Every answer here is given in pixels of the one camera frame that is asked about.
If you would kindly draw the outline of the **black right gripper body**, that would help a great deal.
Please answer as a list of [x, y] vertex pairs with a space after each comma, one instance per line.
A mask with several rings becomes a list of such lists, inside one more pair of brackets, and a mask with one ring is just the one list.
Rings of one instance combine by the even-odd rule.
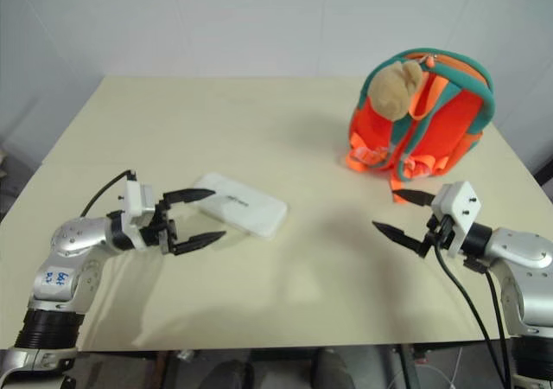
[[439, 249], [448, 250], [454, 238], [454, 220], [450, 215], [443, 216], [440, 220], [432, 215], [427, 222], [428, 231], [423, 240], [425, 249], [436, 246]]

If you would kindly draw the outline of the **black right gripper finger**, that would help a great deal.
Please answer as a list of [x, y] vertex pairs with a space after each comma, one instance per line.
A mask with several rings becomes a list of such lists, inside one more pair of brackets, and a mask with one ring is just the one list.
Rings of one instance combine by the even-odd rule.
[[434, 194], [414, 189], [395, 189], [393, 194], [420, 207], [430, 206], [435, 199]]
[[425, 258], [427, 256], [429, 248], [422, 241], [411, 238], [410, 236], [405, 234], [403, 230], [392, 225], [377, 221], [373, 221], [372, 224], [377, 228], [379, 232], [381, 232], [387, 239], [391, 240], [392, 242], [412, 250], [421, 258]]

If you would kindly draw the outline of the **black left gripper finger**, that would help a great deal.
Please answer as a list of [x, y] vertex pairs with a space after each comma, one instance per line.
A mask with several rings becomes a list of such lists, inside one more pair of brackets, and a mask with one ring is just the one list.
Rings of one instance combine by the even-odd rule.
[[226, 231], [202, 233], [190, 237], [187, 241], [178, 243], [173, 246], [173, 254], [175, 256], [184, 253], [194, 252], [204, 247], [211, 245], [226, 235]]
[[201, 201], [214, 195], [215, 192], [208, 188], [184, 188], [163, 194], [165, 204], [190, 203]]

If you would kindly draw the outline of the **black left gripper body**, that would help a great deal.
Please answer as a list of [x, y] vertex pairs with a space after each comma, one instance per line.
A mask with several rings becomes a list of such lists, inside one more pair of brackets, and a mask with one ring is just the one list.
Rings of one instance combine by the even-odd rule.
[[168, 217], [168, 211], [177, 199], [177, 194], [164, 194], [156, 204], [149, 224], [140, 229], [144, 243], [147, 246], [160, 246], [162, 254], [176, 255], [175, 221]]

